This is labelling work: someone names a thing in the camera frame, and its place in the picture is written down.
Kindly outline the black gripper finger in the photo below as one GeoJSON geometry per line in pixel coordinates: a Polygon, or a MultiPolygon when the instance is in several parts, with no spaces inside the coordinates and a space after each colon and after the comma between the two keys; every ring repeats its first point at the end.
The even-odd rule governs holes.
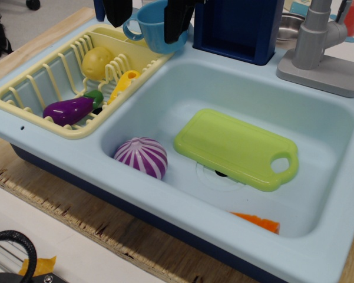
{"type": "Polygon", "coordinates": [[[133,12],[132,0],[103,0],[108,21],[114,27],[120,27],[133,12]]]}
{"type": "Polygon", "coordinates": [[[167,1],[164,8],[164,39],[167,44],[175,43],[188,30],[196,3],[194,0],[167,1]]]}

